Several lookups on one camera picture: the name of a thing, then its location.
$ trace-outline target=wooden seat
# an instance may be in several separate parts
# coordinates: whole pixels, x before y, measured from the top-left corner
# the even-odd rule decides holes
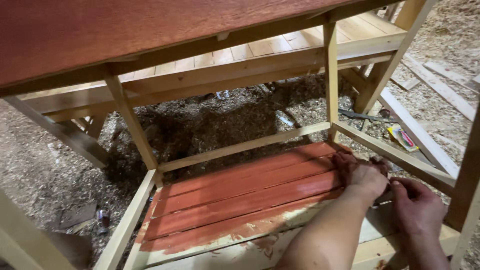
[[[387,61],[407,34],[371,12],[341,20],[337,27],[339,69]],[[138,107],[316,73],[323,67],[321,48],[323,27],[317,26],[119,77],[132,105]],[[56,122],[116,109],[103,81],[19,98]]]

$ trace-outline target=wooden frame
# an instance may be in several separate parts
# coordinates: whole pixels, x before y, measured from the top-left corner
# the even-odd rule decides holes
[[[451,211],[448,213],[445,221],[453,227],[453,229],[446,226],[442,229],[441,243],[447,254],[452,254],[454,252],[454,257],[452,260],[452,268],[458,269],[459,263],[464,255],[468,241],[473,234],[475,229],[476,221],[480,216],[480,172],[475,170],[477,167],[478,156],[480,153],[480,145],[478,141],[474,138],[480,135],[480,115],[477,112],[477,117],[473,125],[472,134],[470,135],[470,140],[468,143],[466,155],[464,158],[463,165],[460,168],[458,178],[450,176],[449,174],[442,172],[426,163],[423,163],[419,160],[416,160],[409,155],[398,151],[388,145],[383,144],[382,142],[355,130],[352,127],[349,127],[345,123],[338,121],[338,86],[337,86],[337,72],[339,68],[344,68],[341,74],[352,83],[352,85],[360,92],[359,99],[355,104],[355,109],[359,112],[367,112],[372,104],[379,98],[381,91],[383,90],[386,81],[390,78],[393,70],[396,68],[398,62],[402,58],[404,52],[407,50],[410,42],[414,38],[416,32],[418,31],[420,25],[426,18],[430,8],[434,4],[434,0],[408,0],[405,3],[404,8],[400,12],[399,17],[397,18],[395,24],[405,30],[407,34],[402,38],[401,45],[394,52],[387,52],[376,57],[381,58],[381,61],[375,62],[376,64],[373,67],[370,75],[365,78],[358,75],[358,71],[352,69],[353,66],[349,66],[352,63],[355,65],[366,65],[370,62],[360,62],[358,61],[347,61],[342,67],[342,60],[339,60],[337,50],[336,40],[336,21],[342,19],[343,17],[352,16],[367,10],[372,10],[380,7],[382,4],[395,4],[397,1],[394,0],[384,0],[381,3],[378,1],[367,0],[363,5],[346,5],[340,7],[333,7],[329,10],[324,11],[315,11],[316,14],[302,15],[300,17],[288,18],[279,22],[272,22],[266,25],[258,25],[248,29],[241,29],[229,34],[222,33],[220,36],[215,36],[212,38],[207,38],[203,40],[193,41],[191,43],[181,44],[175,47],[166,48],[159,51],[146,52],[143,55],[132,58],[121,59],[120,61],[113,61],[109,64],[99,64],[88,68],[83,68],[75,72],[66,72],[64,74],[58,74],[46,78],[42,78],[36,81],[38,90],[46,89],[52,86],[66,86],[67,84],[72,83],[83,83],[90,79],[99,80],[103,79],[107,83],[107,88],[111,92],[114,103],[116,104],[117,110],[122,114],[126,120],[129,131],[132,134],[133,140],[136,143],[139,151],[142,155],[142,158],[149,169],[147,175],[145,176],[142,184],[140,185],[137,193],[135,194],[132,202],[130,203],[126,213],[122,217],[119,225],[117,226],[112,238],[107,244],[105,250],[103,251],[99,261],[95,265],[95,269],[98,270],[109,270],[115,269],[123,250],[130,238],[131,233],[134,230],[135,224],[137,223],[141,210],[146,204],[146,200],[153,186],[156,184],[157,190],[162,188],[162,173],[177,168],[189,166],[199,162],[216,159],[222,156],[226,156],[233,153],[238,153],[248,149],[261,147],[277,142],[281,142],[290,138],[295,138],[298,136],[308,135],[313,132],[318,132],[322,130],[328,130],[329,139],[333,142],[338,141],[338,135],[340,133],[349,136],[353,140],[363,144],[364,146],[372,149],[377,152],[379,155],[388,157],[393,163],[401,166],[411,174],[421,178],[427,183],[431,184],[433,187],[444,192],[446,195],[452,198],[452,203],[450,206]],[[157,164],[157,161],[152,153],[152,149],[146,140],[145,134],[141,129],[141,126],[138,122],[137,117],[135,116],[132,107],[139,106],[142,104],[141,101],[136,101],[135,98],[128,96],[126,91],[123,88],[123,83],[120,82],[118,75],[125,72],[131,72],[135,69],[145,68],[153,64],[165,63],[175,58],[183,58],[187,56],[193,56],[195,54],[200,54],[203,52],[208,52],[213,49],[223,49],[228,46],[237,45],[242,42],[249,40],[259,39],[267,37],[268,35],[280,34],[282,31],[294,31],[299,30],[308,26],[313,26],[315,24],[324,25],[324,49],[322,49],[324,61],[309,62],[307,64],[303,63],[296,67],[295,69],[290,70],[268,70],[267,72],[258,72],[256,71],[253,74],[246,75],[245,77],[251,76],[246,80],[247,82],[254,81],[253,77],[256,76],[256,79],[261,78],[263,81],[271,80],[273,77],[277,76],[290,76],[296,74],[299,70],[305,72],[305,69],[308,68],[321,71],[321,67],[325,67],[326,72],[326,83],[327,83],[327,122],[318,123],[310,125],[307,127],[299,128],[293,131],[283,132],[276,135],[271,135],[268,137],[256,139],[249,142],[240,143],[237,145],[217,149],[211,152],[198,154],[192,157],[187,157],[180,160],[171,161],[164,164]],[[178,50],[178,53],[171,53],[173,50]],[[303,54],[306,58],[310,57],[309,53],[314,53],[314,58],[318,59],[319,49],[313,48],[308,50],[299,51],[297,55]],[[280,58],[288,59],[290,56],[280,55]],[[261,63],[263,60],[254,59],[252,62]],[[238,83],[235,80],[241,80],[240,78],[230,78],[228,83],[225,82],[208,82],[213,83],[209,87],[226,87],[229,88],[231,85]],[[158,78],[152,79],[150,83],[157,83]],[[11,94],[11,93],[25,93],[30,91],[30,86],[33,84],[31,82],[22,83],[18,86],[10,86],[1,90],[2,95]],[[210,90],[194,90],[192,88],[190,94],[203,93],[202,91]],[[179,96],[171,96],[170,98],[180,98]],[[63,138],[64,142],[75,149],[79,142],[89,143],[93,145],[95,150],[83,152],[83,156],[87,157],[89,160],[96,163],[97,166],[104,166],[105,160],[100,160],[99,157],[102,157],[104,153],[101,150],[98,150],[98,147],[95,144],[92,144],[92,141],[95,141],[95,137],[98,138],[99,126],[103,124],[105,119],[104,110],[99,111],[88,111],[81,113],[71,113],[67,118],[55,118],[54,115],[50,115],[51,118],[59,121],[60,123],[54,123],[51,119],[42,116],[35,110],[31,109],[25,102],[20,101],[15,97],[5,98],[10,104],[15,106],[18,110],[22,111],[32,120],[34,120],[39,125],[43,126],[46,129],[49,129],[52,133],[58,137]],[[72,122],[68,121],[68,124],[65,124],[61,121],[69,119],[78,119],[85,116],[94,116],[91,123],[85,123],[81,121],[81,124],[85,125],[85,133],[79,132],[79,128],[72,127]],[[65,131],[60,128],[61,126],[70,126],[73,131]],[[88,137],[90,130],[94,135]],[[6,200],[6,197],[3,194],[0,194],[1,200]],[[19,216],[19,210],[10,210],[15,207],[10,202],[12,207],[8,207],[6,215],[10,216]],[[18,233],[12,229],[12,224],[0,222],[0,232],[2,240],[7,241],[7,244],[0,245],[2,248],[2,255],[6,254],[5,247],[10,247],[13,243],[18,245],[15,249],[9,250],[8,256],[6,259],[16,267],[23,267],[27,264],[34,265],[33,269],[50,269],[52,258],[55,258],[55,262],[58,263],[57,268],[70,269],[69,263],[65,258],[59,255],[58,251],[51,247],[51,244],[48,243],[48,239],[44,236],[38,235],[34,232],[32,225],[29,225],[29,221],[26,218],[19,218],[19,223],[22,226],[29,226],[29,234],[36,235],[38,237],[38,245],[42,245],[42,249],[46,247],[45,252],[41,255],[47,256],[46,260],[38,259],[38,249],[32,249],[27,246],[27,242],[23,242]],[[372,267],[378,265],[381,259],[390,260],[396,252],[398,247],[395,245],[388,245],[387,243],[394,243],[395,236],[381,237],[377,240],[369,241],[359,245],[357,252],[357,257],[354,262],[354,269],[371,269]],[[127,260],[126,269],[142,269],[147,267],[146,264],[141,265],[140,268],[137,264],[137,258],[139,254],[138,245],[134,245],[133,250]],[[382,250],[382,256],[377,255],[377,250]],[[21,262],[19,258],[27,258],[28,261]]]

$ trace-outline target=wooden slat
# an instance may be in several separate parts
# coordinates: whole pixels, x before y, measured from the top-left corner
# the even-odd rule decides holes
[[[157,185],[157,188],[161,187],[161,177],[161,174],[156,169],[147,172],[135,196],[123,214],[120,223],[103,249],[100,258],[94,266],[94,270],[113,270],[117,268],[117,264],[140,218],[150,191],[154,184]]]
[[[207,160],[213,160],[213,159],[217,159],[217,158],[224,157],[224,156],[227,156],[227,155],[231,155],[231,154],[243,152],[243,151],[246,151],[246,150],[266,146],[266,145],[269,145],[269,144],[283,142],[283,141],[286,141],[288,139],[292,139],[292,138],[295,138],[295,137],[304,136],[304,135],[307,135],[307,134],[310,134],[310,133],[322,131],[322,130],[325,130],[329,127],[330,127],[330,123],[321,122],[321,123],[309,125],[309,126],[306,126],[306,127],[301,127],[301,128],[295,129],[295,130],[291,130],[291,131],[280,132],[278,134],[271,135],[271,136],[266,136],[266,137],[259,138],[259,139],[256,139],[256,140],[252,140],[252,141],[248,141],[248,142],[244,142],[244,143],[239,143],[239,144],[236,144],[236,145],[212,150],[212,151],[209,151],[209,152],[201,153],[201,154],[198,154],[198,155],[195,155],[195,156],[191,156],[191,157],[187,157],[187,158],[183,158],[183,159],[179,159],[179,160],[175,160],[175,161],[171,161],[171,162],[167,162],[167,163],[162,163],[158,166],[158,169],[162,172],[168,172],[168,171],[176,170],[178,168],[182,168],[182,167],[194,165],[194,164],[197,164],[197,163],[200,163],[200,162],[204,162],[204,161],[207,161]]]
[[[325,172],[257,192],[152,219],[145,240],[208,225],[218,221],[253,213],[265,208],[300,200],[340,187],[337,171]]]
[[[311,159],[332,155],[339,150],[340,148],[336,144],[327,142],[312,143],[282,152],[282,154],[274,157],[267,157],[229,168],[228,172],[235,174],[236,181],[242,181],[243,178],[253,176],[256,171],[268,172],[281,169]],[[223,179],[224,173],[226,173],[226,171],[211,172],[208,175],[170,185],[163,190],[160,199],[207,188],[218,183],[220,179]]]
[[[432,185],[447,196],[452,196],[454,194],[453,187],[455,185],[455,178],[452,176],[372,138],[345,123],[338,121],[333,123],[333,127],[377,154],[387,157],[396,165]]]
[[[324,25],[325,89],[327,99],[327,121],[338,121],[338,64],[336,49],[336,23]],[[338,131],[328,129],[328,139],[338,143]]]
[[[477,111],[467,149],[455,184],[445,221],[462,232],[452,258],[452,269],[460,269],[460,262],[469,246],[480,217],[480,110]]]
[[[391,40],[393,43],[394,47],[395,43],[398,42],[397,40]],[[367,46],[365,49],[368,49],[370,43],[366,43]],[[199,72],[197,75],[199,78],[196,78],[196,75],[194,76],[193,74],[188,74],[192,75],[192,77],[195,77],[195,79],[190,79],[192,77],[190,76],[181,76],[182,81],[180,82],[178,79],[179,74],[175,74],[172,76],[173,77],[164,77],[164,76],[159,76],[159,77],[151,77],[149,79],[141,80],[141,81],[132,81],[131,85],[125,86],[125,88],[135,88],[139,89],[141,91],[149,91],[152,92],[152,94],[149,95],[141,95],[141,96],[131,96],[129,97],[130,102],[132,106],[138,107],[138,106],[145,106],[148,104],[155,104],[155,103],[160,103],[163,101],[169,101],[169,100],[176,100],[179,98],[187,98],[187,97],[192,97],[192,96],[197,96],[197,95],[204,95],[208,93],[215,93],[220,90],[228,90],[228,89],[235,89],[239,87],[245,87],[245,86],[250,86],[250,85],[255,85],[255,84],[260,84],[264,83],[265,81],[271,82],[271,81],[276,81],[276,80],[281,80],[285,78],[293,78],[293,77],[298,77],[298,76],[303,76],[305,74],[308,74],[309,72],[311,73],[312,70],[318,71],[318,68],[322,67],[323,65],[323,59],[319,59],[317,53],[322,53],[319,52],[316,49],[312,50],[298,50],[296,51],[299,54],[294,54],[290,55],[290,53],[282,54],[281,56],[278,55],[279,59],[270,59],[268,61],[265,61],[261,63],[261,67],[259,66],[258,72],[257,69],[245,69],[244,64],[246,65],[255,65],[253,62],[244,62],[243,64],[241,63],[232,63],[231,65],[224,65],[221,68],[223,69],[223,73],[217,73],[215,72],[218,66],[214,65],[212,67],[209,67],[209,70],[203,74],[202,72]],[[339,60],[339,68],[350,68],[362,64],[369,64],[369,63],[376,63],[376,62],[381,62],[381,61],[386,61],[390,58],[391,52],[386,52],[386,53],[380,53],[380,54],[375,54],[375,55],[368,55],[368,56],[359,56],[355,58],[346,58],[344,60]],[[181,85],[192,85],[192,86],[186,86],[186,87],[181,87],[176,88],[176,89],[171,89],[168,91],[163,91],[162,88],[158,87],[158,85],[163,85],[167,86],[170,83],[173,83],[174,81],[177,81],[178,83],[181,83]],[[205,80],[201,85],[196,85],[197,80]],[[64,121],[64,120],[69,120],[77,117],[84,117],[84,116],[89,116],[89,115],[95,115],[95,114],[100,114],[103,112],[111,112],[115,111],[115,103],[112,101],[112,98],[110,98],[111,94],[107,90],[106,92],[104,91],[99,91],[97,94],[95,94],[95,88],[89,89],[87,93],[84,93],[87,97],[90,98],[95,98],[96,102],[95,104],[92,105],[80,105],[78,104],[79,101],[82,99],[75,99],[75,102],[77,106],[74,106],[72,109],[64,109],[64,110],[55,110],[51,112],[44,112],[43,114],[50,117],[54,121]],[[56,104],[55,103],[56,98],[50,103],[50,104]],[[26,100],[28,104],[44,104],[42,103],[37,103],[37,99],[35,100]]]
[[[125,94],[123,87],[121,86],[118,76],[113,76],[109,73],[108,70],[104,71],[104,79],[112,93],[112,96],[117,104],[118,111],[121,113],[125,123],[127,124],[128,130],[132,135],[132,140],[137,145],[138,151],[142,156],[147,169],[153,170],[157,167],[157,161],[153,155],[152,148],[148,144],[147,137],[138,121],[135,112],[132,109],[132,106],[129,103],[128,97]]]
[[[473,121],[475,118],[475,109],[473,109],[468,102],[466,102],[447,84],[442,82],[433,73],[424,68],[408,54],[404,55],[403,63],[415,74],[419,80],[440,94],[444,100],[455,107],[455,109],[462,113],[467,119]]]
[[[355,112],[366,114],[370,111],[435,3],[436,0],[408,0],[405,2],[395,25],[408,30],[407,36],[388,62],[373,66],[368,77],[368,86],[365,92],[355,101]],[[414,10],[410,10],[410,13],[404,12],[405,7],[409,10],[412,5],[415,7]],[[397,24],[399,20],[411,20],[411,27],[405,28],[405,25],[403,27],[400,26]]]
[[[4,100],[95,166],[99,168],[106,167],[108,153],[105,149],[92,137],[80,131],[72,122],[69,121],[71,125],[68,125],[68,122],[53,123],[50,119],[37,113],[17,97],[6,97]]]
[[[238,180],[236,174],[225,170],[219,183],[159,201],[153,217],[162,217],[176,211],[220,201],[274,185],[321,174],[335,168],[328,157],[313,159],[281,169],[264,172],[257,170],[255,175]]]
[[[50,239],[0,190],[0,254],[15,269],[75,270]]]
[[[453,162],[445,151],[428,135],[388,89],[382,91],[379,101],[390,110],[391,113],[397,115],[400,120],[400,126],[408,133],[415,144],[420,147],[422,153],[427,156],[433,165],[447,172],[455,179],[458,177],[458,166],[455,162]]]

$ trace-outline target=dirt floor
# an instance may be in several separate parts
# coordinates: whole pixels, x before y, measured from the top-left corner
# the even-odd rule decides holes
[[[419,62],[432,60],[472,78],[480,73],[479,13],[480,0],[439,1],[408,53]],[[393,77],[406,81],[414,76],[401,64]],[[476,93],[441,79],[472,107],[477,107]],[[472,123],[424,84],[409,91],[401,90],[392,82],[387,87],[459,165]],[[233,89],[228,92],[228,97],[225,92],[220,96],[210,94],[135,109],[159,162],[326,120],[322,75]],[[339,107],[352,110],[356,96],[357,92],[340,80]],[[290,118],[293,126],[282,122],[277,115]],[[99,138],[99,143],[110,153],[106,170],[95,168],[3,100],[0,100],[0,119],[0,187],[38,227],[72,233],[73,228],[63,231],[56,228],[55,221],[62,211],[88,203],[97,203],[100,208],[110,211],[109,233],[102,234],[96,220],[75,229],[77,234],[92,238],[95,252],[93,265],[146,173],[122,118],[116,112],[111,113]],[[340,115],[340,120],[358,129],[363,125],[362,120],[352,120],[343,115]],[[401,149],[388,135],[388,126],[373,122],[366,133]],[[166,181],[180,181],[325,139],[326,132],[319,132],[203,162],[166,174]],[[366,158],[374,155],[343,135],[340,141]],[[395,174],[410,177],[406,172]],[[447,197],[444,199],[445,203],[449,202]],[[480,269],[480,226],[477,226],[462,268]]]

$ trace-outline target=wood grain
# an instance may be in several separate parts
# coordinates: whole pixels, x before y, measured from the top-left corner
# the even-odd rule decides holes
[[[0,85],[357,1],[6,1]]]

